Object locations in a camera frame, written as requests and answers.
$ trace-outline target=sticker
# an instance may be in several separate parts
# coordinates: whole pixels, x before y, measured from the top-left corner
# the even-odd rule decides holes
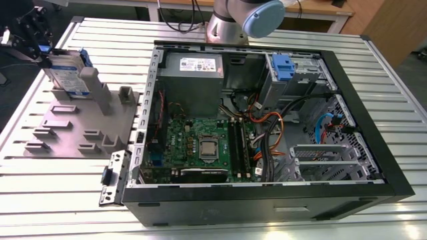
[[[217,72],[215,59],[182,58],[179,61],[179,70],[194,72]]]
[[[55,65],[51,73],[66,92],[77,96],[90,95],[91,92],[86,82],[79,78],[79,70],[75,66]]]
[[[263,175],[263,169],[262,168],[259,168],[259,167],[257,167],[255,168],[255,175]]]
[[[345,12],[345,11],[338,11],[337,15],[346,15],[346,16],[351,16],[353,13],[351,12]]]
[[[262,109],[263,105],[257,101],[254,102],[254,106],[258,108],[258,109]]]

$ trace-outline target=blue latch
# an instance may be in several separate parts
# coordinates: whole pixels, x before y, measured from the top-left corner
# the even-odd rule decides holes
[[[295,74],[295,64],[287,54],[273,54],[273,67],[278,74],[278,80],[287,82]]]

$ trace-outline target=slotted metal table surface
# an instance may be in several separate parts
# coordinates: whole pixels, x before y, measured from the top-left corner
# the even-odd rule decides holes
[[[203,42],[163,23],[86,18],[58,48],[85,47],[111,90],[145,91],[154,40]],[[126,207],[99,208],[106,159],[27,158],[54,95],[43,72],[0,135],[0,236],[67,239],[427,239],[427,114],[371,42],[359,36],[275,31],[251,45],[335,51],[417,195],[338,221],[145,227]]]

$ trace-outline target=metal bracket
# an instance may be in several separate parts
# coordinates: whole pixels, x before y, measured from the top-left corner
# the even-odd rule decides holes
[[[123,206],[122,197],[127,185],[131,152],[117,151],[111,154],[110,164],[102,174],[99,206]]]

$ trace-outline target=gray fixture plate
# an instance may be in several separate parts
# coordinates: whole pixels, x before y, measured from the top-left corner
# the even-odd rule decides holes
[[[103,115],[102,110],[97,102],[91,99],[73,99],[71,101],[57,99],[51,102],[50,110],[43,116],[43,121],[41,127],[45,127],[46,121],[63,121],[71,122],[69,128],[66,127],[51,127],[55,132],[54,137],[34,138],[33,142],[45,142],[49,145],[49,150],[46,151],[25,151],[26,157],[59,157],[59,158],[98,158],[110,159],[111,153],[106,151],[103,147],[103,138],[87,140],[85,137],[86,130],[97,131],[101,130],[102,134],[109,136],[111,141],[119,136],[122,143],[119,144],[122,149],[126,149],[131,128],[134,123],[134,118],[138,109],[138,101],[141,94],[134,92],[135,103],[123,104],[119,99],[119,91],[111,91],[111,102],[110,102],[110,115]],[[58,109],[59,106],[75,105],[78,110],[75,112],[62,112],[53,113],[51,109]],[[97,144],[101,151],[95,153],[83,154],[79,151],[79,146]]]

